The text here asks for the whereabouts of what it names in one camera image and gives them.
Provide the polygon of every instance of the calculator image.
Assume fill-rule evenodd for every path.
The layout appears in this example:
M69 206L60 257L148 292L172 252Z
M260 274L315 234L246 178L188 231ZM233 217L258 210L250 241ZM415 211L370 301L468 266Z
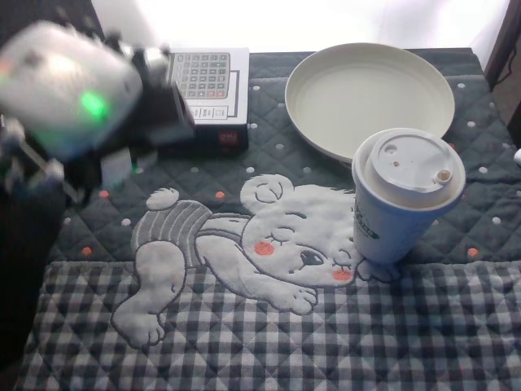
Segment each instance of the calculator image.
M184 99L226 99L230 53L177 53L172 80Z

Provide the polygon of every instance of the bear nose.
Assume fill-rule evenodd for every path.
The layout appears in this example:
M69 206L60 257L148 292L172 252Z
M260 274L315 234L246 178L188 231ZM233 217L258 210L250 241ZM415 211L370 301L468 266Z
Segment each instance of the bear nose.
M316 254L309 250L300 253L300 259L306 266L321 265L324 261Z

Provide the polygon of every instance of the cup lid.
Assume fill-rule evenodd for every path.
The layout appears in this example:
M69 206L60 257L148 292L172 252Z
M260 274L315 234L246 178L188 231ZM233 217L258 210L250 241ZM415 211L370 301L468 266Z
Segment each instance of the cup lid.
M377 175L412 193L432 193L451 183L455 170L449 146L418 130L384 134L370 154Z

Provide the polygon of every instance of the pink cheek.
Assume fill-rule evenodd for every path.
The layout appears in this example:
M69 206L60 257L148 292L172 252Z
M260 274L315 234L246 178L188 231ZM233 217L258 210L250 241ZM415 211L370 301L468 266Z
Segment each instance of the pink cheek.
M352 279L352 272L347 270L335 270L333 272L333 278L337 281L349 281Z
M274 246L269 242L259 242L255 245L255 252L259 255L271 255L274 251Z

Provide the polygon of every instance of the paper cup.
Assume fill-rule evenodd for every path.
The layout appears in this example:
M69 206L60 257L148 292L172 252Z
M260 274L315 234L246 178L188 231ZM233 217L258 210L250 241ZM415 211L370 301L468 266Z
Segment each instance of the paper cup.
M391 129L368 138L352 161L357 187L354 245L370 261L399 261L461 199L462 160L421 130Z

